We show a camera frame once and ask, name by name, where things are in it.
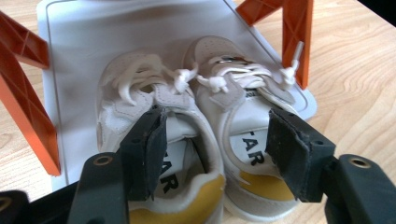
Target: shoe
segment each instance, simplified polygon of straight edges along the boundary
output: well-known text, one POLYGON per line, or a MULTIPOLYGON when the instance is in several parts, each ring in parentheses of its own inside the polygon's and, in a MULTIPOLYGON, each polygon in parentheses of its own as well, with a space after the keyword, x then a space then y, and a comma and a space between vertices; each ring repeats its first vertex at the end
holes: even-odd
POLYGON ((219 147, 197 108, 188 81, 155 54, 114 59, 99 82, 97 136, 101 152, 117 151, 139 118, 165 108, 167 149, 154 199, 129 202, 133 223, 220 223, 225 178, 219 147))
POLYGON ((230 40, 205 36, 191 44, 184 66, 197 63, 191 88, 219 143, 227 179, 225 206, 248 221, 273 221, 288 214, 297 201, 265 153, 268 112, 291 113, 293 97, 265 66, 248 59, 230 40))

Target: shoelace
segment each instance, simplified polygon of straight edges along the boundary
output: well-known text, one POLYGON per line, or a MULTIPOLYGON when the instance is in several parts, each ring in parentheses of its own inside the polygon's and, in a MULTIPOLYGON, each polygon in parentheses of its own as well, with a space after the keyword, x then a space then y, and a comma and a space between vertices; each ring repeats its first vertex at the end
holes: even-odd
MULTIPOLYGON (((284 91, 290 89, 295 84, 295 73, 299 66, 298 59, 300 58, 303 46, 304 43, 300 41, 294 52, 291 67, 279 70, 282 76, 279 87, 284 91)), ((263 76, 272 77, 271 72, 263 65, 242 57, 223 55, 210 59, 208 63, 214 64, 212 72, 216 75, 210 78, 197 76, 197 80, 202 85, 210 88, 213 92, 228 92, 227 83, 224 79, 226 74, 230 75, 232 79, 244 89, 265 87, 266 84, 263 76)))
POLYGON ((131 63, 119 77, 113 80, 112 86, 118 89, 122 100, 136 105, 136 101, 131 98, 130 89, 140 90, 152 84, 167 84, 164 75, 173 79, 173 94, 188 91, 192 95, 188 82, 196 76, 197 71, 196 63, 192 70, 172 71, 163 65, 158 55, 150 54, 131 63))

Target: shoe insole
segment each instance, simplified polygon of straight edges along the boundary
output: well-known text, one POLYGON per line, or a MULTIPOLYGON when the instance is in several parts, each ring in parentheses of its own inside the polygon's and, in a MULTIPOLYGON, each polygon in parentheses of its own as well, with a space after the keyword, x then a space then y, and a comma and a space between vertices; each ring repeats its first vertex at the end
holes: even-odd
POLYGON ((168 144, 154 198, 175 197, 188 186, 194 176, 204 172, 204 167, 190 139, 185 138, 168 144))
POLYGON ((236 134, 230 137, 230 143, 233 154, 245 165, 264 164, 267 130, 236 134))

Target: screw hole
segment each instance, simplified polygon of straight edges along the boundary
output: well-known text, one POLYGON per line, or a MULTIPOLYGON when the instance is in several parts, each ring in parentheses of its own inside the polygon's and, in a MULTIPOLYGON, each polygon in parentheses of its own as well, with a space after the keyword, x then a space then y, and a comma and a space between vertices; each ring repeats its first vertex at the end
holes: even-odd
POLYGON ((111 163, 113 161, 113 158, 110 156, 101 156, 96 158, 93 161, 93 164, 97 165, 97 166, 102 166, 102 165, 107 165, 109 163, 111 163))
POLYGON ((363 168, 363 169, 368 169, 371 167, 370 163, 368 163, 367 161, 361 160, 359 158, 351 158, 351 159, 349 159, 349 162, 352 165, 363 168))

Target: white sneaker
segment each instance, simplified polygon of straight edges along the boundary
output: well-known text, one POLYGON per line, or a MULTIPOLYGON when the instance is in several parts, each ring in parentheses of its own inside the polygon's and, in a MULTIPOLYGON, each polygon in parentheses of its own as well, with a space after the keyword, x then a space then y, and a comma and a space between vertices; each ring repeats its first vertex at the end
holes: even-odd
POLYGON ((219 147, 187 82, 194 71, 166 68, 154 54, 113 60, 99 82, 99 150, 116 151, 143 113, 166 108, 167 150, 154 200, 129 202, 133 223, 220 223, 225 178, 219 147))
POLYGON ((298 203, 265 151, 271 107, 297 114, 293 97, 270 71, 245 57, 230 40, 205 36, 185 56, 185 67, 198 63, 191 83, 198 107, 209 121, 223 158, 225 206, 249 221, 273 221, 298 203))

